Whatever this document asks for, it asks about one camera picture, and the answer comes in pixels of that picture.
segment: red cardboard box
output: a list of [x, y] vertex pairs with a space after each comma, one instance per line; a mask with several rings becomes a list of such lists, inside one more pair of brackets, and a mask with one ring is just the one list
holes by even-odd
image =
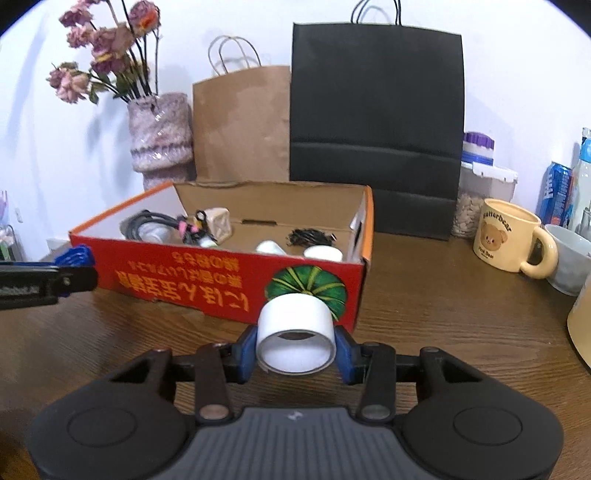
[[[233, 234], [220, 248], [126, 240], [121, 225], [148, 209], [176, 217], [225, 207]], [[294, 228], [333, 233], [344, 262], [304, 258], [289, 247]], [[254, 323], [264, 304], [284, 293], [322, 299], [336, 323], [352, 331], [371, 259], [374, 205], [369, 187], [323, 183], [166, 183], [107, 210], [70, 232], [96, 259], [99, 287], [145, 300], [194, 307]], [[290, 256], [254, 253], [273, 240]]]

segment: purple lid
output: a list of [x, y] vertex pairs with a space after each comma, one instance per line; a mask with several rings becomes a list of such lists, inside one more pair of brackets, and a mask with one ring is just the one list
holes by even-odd
[[495, 141], [488, 135], [480, 132], [466, 132], [464, 134], [464, 142], [473, 143], [479, 147], [495, 148]]

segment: wooden table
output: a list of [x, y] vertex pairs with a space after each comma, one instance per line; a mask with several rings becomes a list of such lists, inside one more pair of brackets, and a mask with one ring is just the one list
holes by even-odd
[[[573, 298], [546, 281], [496, 270], [470, 243], [376, 235], [355, 338], [417, 354], [436, 345], [550, 407], [566, 441], [552, 478], [591, 478], [591, 377], [565, 336]], [[163, 303], [98, 290], [59, 305], [0, 313], [0, 473], [37, 479], [22, 446], [27, 424], [48, 403], [155, 346], [192, 353], [235, 340], [244, 325]], [[355, 404], [360, 387], [343, 387], [331, 367], [291, 380], [254, 374], [230, 387], [237, 407]], [[416, 402], [400, 387], [398, 411]], [[177, 406], [192, 411], [191, 385]]]

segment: black paper bag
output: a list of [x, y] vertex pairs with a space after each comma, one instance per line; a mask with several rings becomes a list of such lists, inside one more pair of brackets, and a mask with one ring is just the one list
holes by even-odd
[[447, 239], [464, 127], [462, 38], [295, 25], [290, 179], [366, 184], [378, 232]]

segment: pink dried rose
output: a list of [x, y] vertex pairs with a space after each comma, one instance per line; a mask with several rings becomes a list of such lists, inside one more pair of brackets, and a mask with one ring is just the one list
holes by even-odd
[[68, 72], [68, 69], [56, 68], [49, 73], [47, 81], [52, 88], [57, 89], [61, 85], [61, 79]]
[[72, 71], [66, 70], [56, 95], [66, 103], [78, 103], [78, 100], [86, 100], [84, 94], [88, 93], [88, 83], [89, 77], [86, 73], [73, 75]]
[[97, 61], [123, 58], [127, 50], [134, 44], [135, 38], [124, 23], [116, 28], [100, 28], [95, 30], [90, 39], [93, 46], [92, 55]]
[[86, 4], [78, 2], [60, 17], [60, 22], [64, 27], [75, 27], [76, 25], [86, 25], [92, 18]]
[[128, 68], [129, 61], [126, 57], [122, 59], [110, 57], [102, 61], [91, 61], [90, 66], [98, 74], [119, 73]]
[[86, 47], [90, 43], [94, 32], [95, 29], [89, 23], [83, 27], [72, 27], [67, 35], [67, 41], [72, 48]]
[[152, 2], [140, 0], [129, 11], [129, 23], [135, 35], [143, 37], [160, 26], [160, 10]]

